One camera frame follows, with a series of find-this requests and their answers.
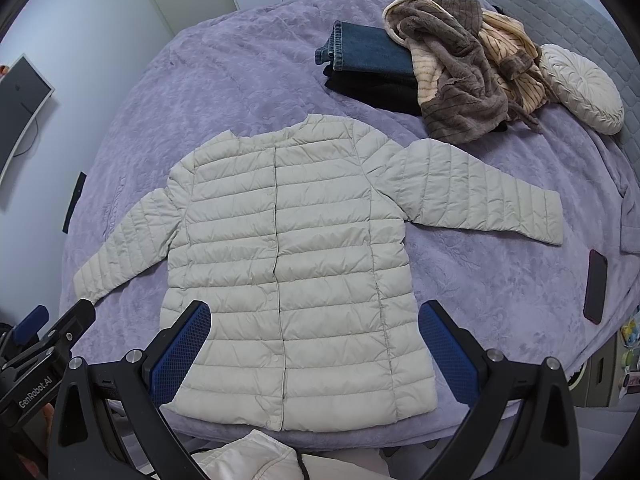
monitor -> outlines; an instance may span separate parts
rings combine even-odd
[[[0,79],[0,183],[6,168],[53,88],[25,56]]]

denim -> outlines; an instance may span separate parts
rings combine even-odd
[[[326,43],[316,50],[316,64],[330,62],[336,72],[373,72],[414,76],[411,53],[383,28],[336,21]]]

white fabric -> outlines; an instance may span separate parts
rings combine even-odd
[[[211,480],[302,480],[296,451],[253,430],[224,447],[193,456]],[[352,463],[303,455],[310,480],[388,480]]]
[[[593,61],[561,46],[540,47],[540,71],[558,100],[583,123],[604,135],[622,129],[625,109],[612,79]]]
[[[450,144],[402,148],[359,121],[309,115],[224,132],[172,168],[74,277],[95,303],[168,254],[161,328],[193,300],[208,340],[169,409],[223,424],[343,431],[436,408],[404,221],[561,244],[558,193]]]
[[[323,451],[316,456],[339,460],[340,462],[349,462],[358,467],[378,473],[383,477],[390,476],[389,466],[386,460],[382,458],[380,448],[357,447],[349,449],[334,449],[332,451]]]

textured blanket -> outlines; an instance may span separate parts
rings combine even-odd
[[[75,300],[73,275],[114,225],[146,193],[164,186],[169,168],[182,156],[228,128],[253,136],[323,113],[369,123],[403,146],[424,138],[421,118],[377,110],[326,89],[322,67],[314,63],[314,51],[335,20],[382,27],[382,10],[391,1],[300,0],[236,12],[178,34],[123,102],[88,172],[62,261],[61,311]],[[555,355],[571,373],[640,300],[640,257],[620,250],[621,240],[638,239],[633,227],[640,226],[634,209],[640,190],[613,139],[594,134],[559,105],[547,104],[534,114],[542,135],[516,122],[504,134],[486,135],[464,149],[517,178],[558,191],[565,218],[562,246],[517,234],[413,224],[406,226],[405,245],[418,303],[439,300],[485,348],[534,363]],[[582,316],[591,249],[609,259],[600,325]],[[97,320],[74,352],[100,362],[144,348],[158,332],[166,291],[165,262],[119,287],[98,303]],[[337,449],[451,434],[466,406],[455,401],[438,370],[436,389],[436,410],[390,426],[276,437],[303,449]],[[250,431],[172,412],[166,416],[179,431],[219,441]]]

round pillow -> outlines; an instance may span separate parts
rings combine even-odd
[[[540,47],[540,72],[558,100],[582,122],[604,135],[622,129],[625,109],[611,78],[593,61],[561,46]]]

